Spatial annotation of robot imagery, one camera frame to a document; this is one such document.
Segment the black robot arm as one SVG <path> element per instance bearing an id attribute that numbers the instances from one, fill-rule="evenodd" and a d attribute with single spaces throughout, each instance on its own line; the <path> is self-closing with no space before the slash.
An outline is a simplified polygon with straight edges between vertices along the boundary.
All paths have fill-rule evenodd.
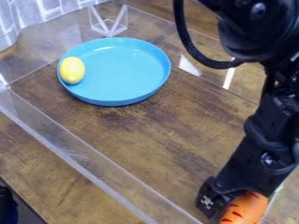
<path id="1" fill-rule="evenodd" d="M 218 224 L 257 224 L 268 198 L 299 165 L 299 0 L 198 0 L 218 16 L 222 47 L 257 62 L 265 83 L 245 135 L 196 206 Z"/>

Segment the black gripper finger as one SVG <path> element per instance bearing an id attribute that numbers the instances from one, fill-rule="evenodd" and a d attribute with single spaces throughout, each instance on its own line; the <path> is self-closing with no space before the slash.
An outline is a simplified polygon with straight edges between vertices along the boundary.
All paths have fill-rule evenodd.
<path id="1" fill-rule="evenodd" d="M 213 177 L 208 177 L 200 186 L 194 206 L 209 221 L 217 221 L 229 202 L 244 192 L 244 190 L 226 189 Z"/>

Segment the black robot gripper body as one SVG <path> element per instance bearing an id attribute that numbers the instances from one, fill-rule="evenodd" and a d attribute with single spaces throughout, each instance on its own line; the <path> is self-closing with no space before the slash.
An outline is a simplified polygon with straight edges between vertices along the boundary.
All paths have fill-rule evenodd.
<path id="1" fill-rule="evenodd" d="M 244 191 L 269 196 L 295 169 L 292 153 L 263 149 L 245 137 L 213 179 L 220 194 L 240 195 Z"/>

